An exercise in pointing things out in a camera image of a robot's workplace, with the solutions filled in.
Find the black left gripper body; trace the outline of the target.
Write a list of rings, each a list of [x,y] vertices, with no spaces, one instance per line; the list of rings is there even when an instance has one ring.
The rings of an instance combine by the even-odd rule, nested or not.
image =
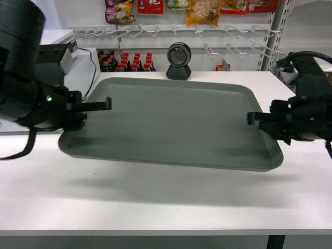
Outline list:
[[[70,110],[71,104],[80,104],[82,93],[69,91],[67,87],[44,87],[40,100],[32,111],[32,127],[44,131],[80,130],[87,115]]]

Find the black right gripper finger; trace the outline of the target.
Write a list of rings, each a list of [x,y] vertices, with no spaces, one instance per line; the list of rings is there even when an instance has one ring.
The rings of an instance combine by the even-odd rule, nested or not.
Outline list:
[[[247,124],[254,125],[256,121],[270,121],[271,113],[249,112],[247,113]]]

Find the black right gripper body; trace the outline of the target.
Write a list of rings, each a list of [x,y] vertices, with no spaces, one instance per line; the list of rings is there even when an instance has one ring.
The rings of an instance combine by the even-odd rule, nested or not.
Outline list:
[[[291,140],[331,142],[331,96],[293,97],[273,100],[270,121],[259,121],[258,127],[274,140],[290,144]]]

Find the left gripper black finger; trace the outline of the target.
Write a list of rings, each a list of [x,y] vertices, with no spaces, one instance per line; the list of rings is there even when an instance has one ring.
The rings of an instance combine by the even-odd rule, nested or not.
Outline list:
[[[99,111],[99,110],[111,110],[112,98],[106,97],[104,102],[89,102],[80,103],[77,105],[78,111]]]

